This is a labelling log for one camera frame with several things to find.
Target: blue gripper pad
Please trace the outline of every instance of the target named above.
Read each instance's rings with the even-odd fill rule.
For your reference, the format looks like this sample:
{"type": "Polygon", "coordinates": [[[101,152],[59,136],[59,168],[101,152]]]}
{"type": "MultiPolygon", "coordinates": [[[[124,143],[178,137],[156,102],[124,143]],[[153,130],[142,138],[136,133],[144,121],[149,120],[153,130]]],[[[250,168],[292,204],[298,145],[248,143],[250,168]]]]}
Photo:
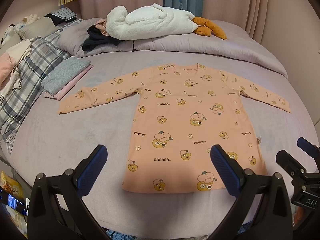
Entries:
{"type": "Polygon", "coordinates": [[[244,184],[241,166],[217,144],[211,147],[210,158],[229,194],[238,197],[244,184]]]}
{"type": "Polygon", "coordinates": [[[79,197],[89,194],[107,159],[107,148],[103,145],[98,145],[90,156],[83,159],[76,167],[73,180],[79,197]]]}
{"type": "Polygon", "coordinates": [[[298,147],[306,152],[312,158],[316,158],[319,155],[318,148],[315,147],[312,143],[308,142],[305,138],[300,137],[297,141],[298,147]]]}

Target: shirt sleeve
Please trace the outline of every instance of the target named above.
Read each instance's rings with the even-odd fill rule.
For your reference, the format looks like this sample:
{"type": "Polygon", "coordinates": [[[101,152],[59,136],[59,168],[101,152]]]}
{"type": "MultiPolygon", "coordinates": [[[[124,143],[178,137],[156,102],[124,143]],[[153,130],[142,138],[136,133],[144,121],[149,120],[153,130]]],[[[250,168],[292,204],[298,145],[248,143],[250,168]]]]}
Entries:
{"type": "Polygon", "coordinates": [[[225,82],[228,87],[234,90],[239,90],[241,95],[264,102],[291,113],[289,102],[276,93],[271,92],[270,90],[265,89],[264,87],[257,85],[248,79],[236,76],[226,71],[220,70],[220,75],[221,80],[225,82]]]}
{"type": "Polygon", "coordinates": [[[129,73],[97,85],[92,88],[82,87],[60,102],[58,114],[66,114],[94,106],[107,104],[127,97],[132,93],[143,94],[145,86],[152,79],[152,68],[129,73]]]}

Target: shirt's left sleeve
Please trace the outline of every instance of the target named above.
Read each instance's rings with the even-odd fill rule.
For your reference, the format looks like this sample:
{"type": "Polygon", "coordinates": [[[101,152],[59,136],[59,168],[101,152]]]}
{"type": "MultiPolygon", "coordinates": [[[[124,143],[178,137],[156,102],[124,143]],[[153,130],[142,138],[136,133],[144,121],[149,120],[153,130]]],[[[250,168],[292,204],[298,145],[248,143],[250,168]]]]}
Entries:
{"type": "Polygon", "coordinates": [[[276,93],[271,92],[270,90],[265,89],[264,87],[257,85],[248,79],[236,76],[226,71],[220,70],[220,75],[221,80],[225,82],[228,87],[234,90],[239,90],[241,95],[253,98],[291,113],[289,102],[276,93]]]}

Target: metal screw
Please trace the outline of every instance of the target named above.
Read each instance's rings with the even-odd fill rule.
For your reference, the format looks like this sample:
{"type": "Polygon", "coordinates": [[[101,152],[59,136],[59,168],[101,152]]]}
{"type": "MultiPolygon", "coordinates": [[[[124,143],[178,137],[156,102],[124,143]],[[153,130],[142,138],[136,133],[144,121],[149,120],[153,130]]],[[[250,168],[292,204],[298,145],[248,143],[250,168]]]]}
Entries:
{"type": "Polygon", "coordinates": [[[41,173],[39,173],[38,175],[37,175],[37,179],[42,179],[43,178],[43,173],[41,172],[41,173]]]}
{"type": "Polygon", "coordinates": [[[253,174],[253,171],[250,170],[250,169],[245,169],[245,170],[244,170],[244,173],[247,174],[248,176],[250,176],[250,175],[253,174]]]}
{"type": "Polygon", "coordinates": [[[67,169],[64,174],[66,174],[67,176],[70,176],[73,173],[73,169],[67,169]]]}
{"type": "Polygon", "coordinates": [[[276,176],[277,179],[281,179],[282,178],[282,176],[281,176],[281,174],[279,172],[276,172],[275,176],[276,176]]]}

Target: pink fluffy cloth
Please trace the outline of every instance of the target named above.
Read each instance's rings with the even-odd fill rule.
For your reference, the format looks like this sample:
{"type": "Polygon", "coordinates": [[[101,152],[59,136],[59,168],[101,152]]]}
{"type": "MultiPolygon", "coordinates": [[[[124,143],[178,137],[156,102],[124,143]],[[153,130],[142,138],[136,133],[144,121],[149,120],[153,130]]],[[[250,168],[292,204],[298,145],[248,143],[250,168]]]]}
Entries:
{"type": "Polygon", "coordinates": [[[45,98],[55,98],[57,100],[60,100],[64,97],[66,93],[68,93],[71,88],[75,86],[75,84],[84,76],[84,74],[87,73],[87,71],[92,68],[93,65],[88,65],[83,71],[81,71],[78,75],[76,75],[68,84],[66,84],[58,93],[56,93],[54,96],[50,95],[48,92],[44,92],[45,98]]]}
{"type": "Polygon", "coordinates": [[[0,84],[10,75],[16,65],[17,63],[9,53],[6,52],[0,56],[0,84]]]}

